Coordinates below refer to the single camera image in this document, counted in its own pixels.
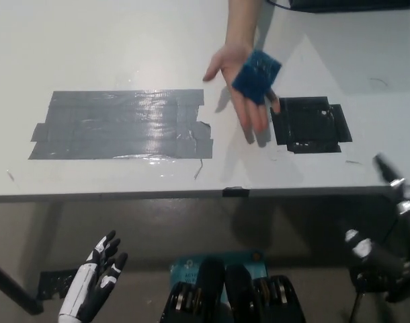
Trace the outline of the person's bare hand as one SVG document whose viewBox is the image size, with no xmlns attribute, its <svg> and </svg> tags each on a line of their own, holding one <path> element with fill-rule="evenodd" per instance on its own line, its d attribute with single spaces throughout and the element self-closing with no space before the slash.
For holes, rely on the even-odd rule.
<svg viewBox="0 0 410 323">
<path fill-rule="evenodd" d="M 253 48 L 246 44 L 223 45 L 211 58 L 202 79 L 208 82 L 213 80 L 218 72 L 222 73 L 233 107 L 246 137 L 252 131 L 258 135 L 269 127 L 267 108 L 263 104 L 257 105 L 232 87 L 233 80 L 252 51 Z"/>
</svg>

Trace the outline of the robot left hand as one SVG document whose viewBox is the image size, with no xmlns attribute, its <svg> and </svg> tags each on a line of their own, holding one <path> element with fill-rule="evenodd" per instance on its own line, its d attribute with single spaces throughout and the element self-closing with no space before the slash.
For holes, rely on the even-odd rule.
<svg viewBox="0 0 410 323">
<path fill-rule="evenodd" d="M 59 322 L 92 322 L 113 291 L 128 255 L 117 254 L 120 239 L 112 230 L 79 267 L 58 314 Z"/>
</svg>

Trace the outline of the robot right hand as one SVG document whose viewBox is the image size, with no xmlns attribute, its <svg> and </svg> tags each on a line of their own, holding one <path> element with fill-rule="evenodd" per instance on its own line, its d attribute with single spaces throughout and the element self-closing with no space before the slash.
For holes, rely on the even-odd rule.
<svg viewBox="0 0 410 323">
<path fill-rule="evenodd" d="M 396 202 L 397 219 L 403 220 L 407 224 L 410 241 L 410 185 L 383 155 L 376 155 L 374 163 L 380 177 L 392 190 Z M 410 277 L 410 262 L 391 254 L 344 219 L 339 222 L 339 227 L 346 246 L 362 262 L 373 264 L 396 278 Z"/>
</svg>

